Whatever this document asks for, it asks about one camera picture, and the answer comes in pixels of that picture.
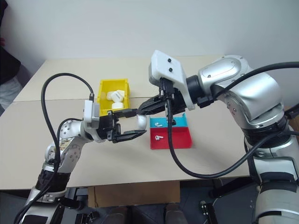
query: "beige table surface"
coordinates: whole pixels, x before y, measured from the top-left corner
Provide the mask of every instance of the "beige table surface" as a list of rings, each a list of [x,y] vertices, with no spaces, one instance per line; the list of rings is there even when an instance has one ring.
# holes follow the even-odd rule
[[[217,57],[183,57],[185,70],[190,75],[196,74],[197,69]],[[29,189],[37,181],[44,161],[44,151],[51,142],[39,101],[40,89],[45,79],[54,73],[68,71],[86,78],[97,92],[98,84],[93,83],[93,80],[124,77],[120,75],[107,77],[104,75],[107,68],[103,69],[103,75],[99,78],[91,77],[99,72],[96,66],[98,63],[95,61],[102,63],[102,60],[107,60],[110,64],[113,64],[110,61],[115,60],[116,67],[123,64],[121,59],[46,61],[16,101],[3,113],[0,117],[0,189]],[[129,78],[134,97],[130,99],[131,107],[137,108],[147,99],[148,90],[152,89],[148,97],[155,95],[156,92],[154,92],[155,88],[148,85],[147,67],[141,74],[139,71],[138,74],[134,72],[136,70],[134,65],[144,59],[129,60],[131,65],[123,70],[125,77]],[[89,71],[88,76],[84,76],[84,70]],[[65,81],[64,84],[53,82],[47,94],[48,99],[51,99],[47,100],[47,108],[54,127],[57,127],[65,118],[83,116],[83,99],[88,95],[88,91],[80,82],[72,82],[70,79]],[[142,84],[137,84],[135,81],[142,81]],[[232,165],[244,154],[243,134],[222,102],[215,102],[204,109],[187,111],[186,116],[193,146],[190,149],[177,149],[176,152],[181,162],[191,171],[202,174],[219,172]],[[121,119],[120,123],[122,131],[137,127],[135,118]],[[132,141],[117,144],[108,141],[86,144],[72,172],[68,187],[193,179],[177,167],[169,150],[150,149],[149,127],[147,129],[147,133]],[[245,163],[226,177],[248,174]]]

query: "floor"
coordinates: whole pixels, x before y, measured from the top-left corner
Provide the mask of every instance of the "floor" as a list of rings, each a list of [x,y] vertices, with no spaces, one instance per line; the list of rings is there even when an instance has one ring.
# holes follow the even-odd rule
[[[188,224],[203,224],[206,220],[199,207],[200,201],[213,202],[208,192],[212,187],[182,186],[180,208],[184,212]],[[252,185],[233,194],[217,199],[214,203],[219,224],[234,224],[242,220],[243,224],[252,223],[252,216],[257,197],[256,186]],[[1,192],[0,194],[0,224],[13,223],[17,211],[24,205],[26,199]],[[133,217],[138,218],[138,224],[163,224],[165,204],[134,206]],[[100,224],[112,208],[91,209],[85,207],[81,211],[65,209],[62,224],[74,224],[77,213],[98,211],[100,219],[93,224]]]

